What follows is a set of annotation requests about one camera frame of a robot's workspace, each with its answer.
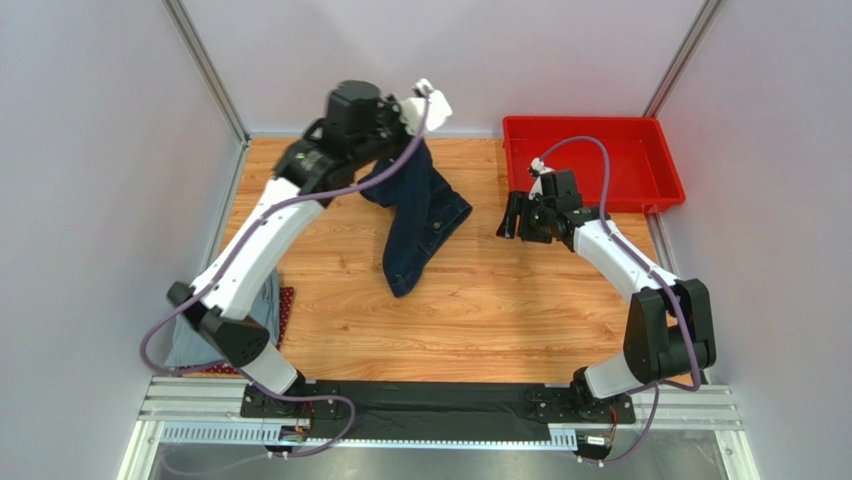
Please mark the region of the dark blue denim skirt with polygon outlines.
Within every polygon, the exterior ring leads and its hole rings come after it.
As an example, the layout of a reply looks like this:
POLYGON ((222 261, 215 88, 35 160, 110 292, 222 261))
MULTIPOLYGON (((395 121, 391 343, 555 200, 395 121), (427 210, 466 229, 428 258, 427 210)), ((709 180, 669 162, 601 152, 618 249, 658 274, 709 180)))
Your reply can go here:
POLYGON ((382 269, 396 298, 414 290, 428 262, 473 211, 472 205, 435 168, 425 143, 418 146, 399 172, 363 190, 361 195, 394 210, 382 269))

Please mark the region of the red polka dot skirt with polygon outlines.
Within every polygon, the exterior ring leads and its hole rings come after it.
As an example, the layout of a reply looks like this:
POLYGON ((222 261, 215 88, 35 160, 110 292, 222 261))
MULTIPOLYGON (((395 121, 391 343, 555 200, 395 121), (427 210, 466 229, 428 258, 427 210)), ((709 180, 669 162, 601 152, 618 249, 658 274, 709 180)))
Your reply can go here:
MULTIPOLYGON (((272 328, 271 332, 277 332, 275 336, 276 347, 281 348, 285 337, 286 329, 291 317, 292 307, 295 299, 295 289, 293 287, 280 287, 278 294, 278 323, 277 328, 272 328)), ((179 371, 189 375, 208 375, 208 376, 237 376, 238 371, 225 361, 215 362, 198 372, 190 372, 194 368, 191 366, 181 366, 179 371)))

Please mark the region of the light blue denim skirt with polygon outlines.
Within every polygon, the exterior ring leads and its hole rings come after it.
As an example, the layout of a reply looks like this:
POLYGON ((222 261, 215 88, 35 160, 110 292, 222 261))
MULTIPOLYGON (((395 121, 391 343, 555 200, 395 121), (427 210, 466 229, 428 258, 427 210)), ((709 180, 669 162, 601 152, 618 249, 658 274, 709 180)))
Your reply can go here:
MULTIPOLYGON (((262 325, 270 339, 280 343, 280 281, 272 270, 256 294, 249 316, 262 325)), ((165 360, 168 367, 194 367, 223 362, 224 357, 195 332, 185 319, 178 319, 172 334, 172 347, 165 360)))

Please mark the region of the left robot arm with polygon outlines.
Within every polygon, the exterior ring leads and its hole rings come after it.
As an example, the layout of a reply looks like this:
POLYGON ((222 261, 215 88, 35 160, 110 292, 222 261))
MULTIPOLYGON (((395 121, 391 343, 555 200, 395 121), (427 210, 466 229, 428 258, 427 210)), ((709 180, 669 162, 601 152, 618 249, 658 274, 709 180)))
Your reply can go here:
POLYGON ((338 406, 334 393, 307 386, 280 353, 269 322, 250 312, 298 236, 335 198, 354 192, 358 170, 383 162, 385 170, 367 184, 386 180, 452 115, 443 93, 428 80, 419 80, 413 91, 397 99, 369 82, 347 80, 329 93, 324 116, 285 149, 227 246, 194 280, 177 281, 168 290, 170 316, 184 322, 179 333, 197 341, 176 344, 166 373, 229 366, 249 381, 246 407, 266 407, 284 418, 305 419, 316 406, 338 406))

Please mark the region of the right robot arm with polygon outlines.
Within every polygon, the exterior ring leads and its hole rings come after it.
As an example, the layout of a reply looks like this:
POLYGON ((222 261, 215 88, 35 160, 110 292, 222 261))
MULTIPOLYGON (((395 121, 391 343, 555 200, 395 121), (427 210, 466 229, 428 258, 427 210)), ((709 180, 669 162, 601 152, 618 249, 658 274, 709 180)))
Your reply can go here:
POLYGON ((559 410, 585 421, 607 417, 629 394, 668 385, 694 392, 716 360, 708 288, 659 267, 618 229, 602 205, 587 207, 570 170, 533 165, 529 192, 512 191, 496 232, 506 239, 558 241, 593 265, 628 305, 620 352, 578 369, 559 410))

